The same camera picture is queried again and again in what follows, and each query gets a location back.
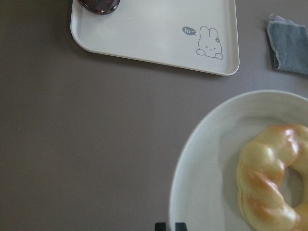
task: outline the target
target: ring-shaped bread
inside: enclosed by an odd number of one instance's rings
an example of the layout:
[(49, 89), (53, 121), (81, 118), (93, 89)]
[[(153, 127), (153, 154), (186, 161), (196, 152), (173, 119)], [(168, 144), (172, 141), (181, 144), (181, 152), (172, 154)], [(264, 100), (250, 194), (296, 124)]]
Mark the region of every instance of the ring-shaped bread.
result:
[[(303, 198), (291, 208), (279, 192), (285, 169), (300, 173)], [(273, 125), (241, 150), (237, 167), (238, 203), (257, 231), (308, 231), (308, 128)]]

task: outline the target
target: dark jar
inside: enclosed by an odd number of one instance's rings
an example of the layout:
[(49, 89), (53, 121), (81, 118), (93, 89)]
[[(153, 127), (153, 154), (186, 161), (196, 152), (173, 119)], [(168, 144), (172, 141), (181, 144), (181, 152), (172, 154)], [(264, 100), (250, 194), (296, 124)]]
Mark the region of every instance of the dark jar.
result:
[(89, 11), (96, 14), (109, 14), (115, 11), (120, 0), (78, 0)]

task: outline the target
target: black object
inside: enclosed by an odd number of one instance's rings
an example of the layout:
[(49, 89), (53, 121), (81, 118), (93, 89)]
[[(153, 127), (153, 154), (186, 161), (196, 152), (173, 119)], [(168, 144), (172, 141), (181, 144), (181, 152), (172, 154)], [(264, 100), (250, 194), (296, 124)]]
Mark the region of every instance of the black object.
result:
[(166, 223), (165, 222), (160, 222), (155, 224), (155, 231), (166, 231)]
[[(166, 231), (166, 223), (158, 222), (155, 224), (155, 231)], [(184, 222), (175, 223), (175, 231), (187, 231), (186, 224)]]
[(116, 10), (120, 0), (78, 0), (84, 7), (95, 14), (109, 14)]

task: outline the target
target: speech bubble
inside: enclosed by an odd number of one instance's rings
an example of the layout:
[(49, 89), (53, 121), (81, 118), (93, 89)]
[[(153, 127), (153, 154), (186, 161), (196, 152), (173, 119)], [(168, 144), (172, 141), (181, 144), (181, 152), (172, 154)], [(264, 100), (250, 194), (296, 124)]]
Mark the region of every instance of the speech bubble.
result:
[(185, 26), (185, 27), (183, 27), (183, 32), (186, 34), (186, 35), (195, 35), (196, 36), (196, 31), (195, 31), (195, 29), (192, 29), (192, 28), (190, 28), (190, 27), (188, 27), (188, 26)]

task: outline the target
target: bunny cartoon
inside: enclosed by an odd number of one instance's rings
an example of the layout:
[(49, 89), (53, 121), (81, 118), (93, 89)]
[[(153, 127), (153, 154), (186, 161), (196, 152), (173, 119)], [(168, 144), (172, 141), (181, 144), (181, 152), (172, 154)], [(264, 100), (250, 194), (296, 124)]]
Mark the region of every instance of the bunny cartoon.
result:
[(197, 54), (211, 58), (223, 59), (222, 47), (215, 28), (202, 26), (200, 28), (199, 49)]

